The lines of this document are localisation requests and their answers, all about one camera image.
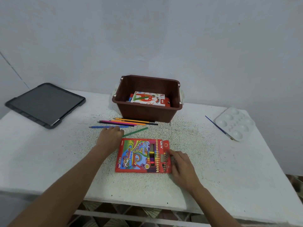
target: orange pencil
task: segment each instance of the orange pencil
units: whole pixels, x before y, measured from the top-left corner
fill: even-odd
[[[116,120],[123,120],[123,121],[132,121],[132,122],[140,122],[140,123],[149,123],[148,121],[139,121],[139,120],[132,120],[132,119],[122,119],[122,118],[115,118]]]
[[[128,123],[128,124],[136,124],[136,125],[146,125],[145,123],[138,123],[138,122],[125,122],[120,120],[111,120],[112,122],[120,122],[120,123]]]

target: red pencil box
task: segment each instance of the red pencil box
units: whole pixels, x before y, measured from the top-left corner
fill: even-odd
[[[116,172],[171,173],[169,141],[159,139],[122,139]]]

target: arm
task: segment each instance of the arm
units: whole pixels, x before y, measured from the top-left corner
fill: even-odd
[[[173,180],[191,194],[210,225],[212,227],[240,227],[241,225],[201,185],[188,155],[173,150],[170,150],[170,153],[175,158],[175,162],[172,162]]]
[[[101,164],[118,148],[123,134],[119,127],[104,128],[96,146],[19,214],[9,227],[66,226]]]

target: white table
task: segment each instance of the white table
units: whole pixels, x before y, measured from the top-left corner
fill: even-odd
[[[53,130],[13,111],[0,120],[0,190],[41,194],[93,147],[100,129],[89,126],[119,116],[108,109],[109,95],[72,92],[87,102]],[[168,139],[186,152],[202,184],[234,217],[303,225],[303,206],[258,129],[236,142],[204,116],[214,120],[224,110],[186,103],[171,123],[130,137]],[[116,155],[103,163],[86,199],[201,213],[168,174],[115,173]]]

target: person's left arm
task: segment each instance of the person's left arm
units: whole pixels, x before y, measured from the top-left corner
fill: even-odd
[[[104,128],[92,150],[8,227],[66,226],[86,195],[103,161],[114,152],[124,134],[119,127]]]

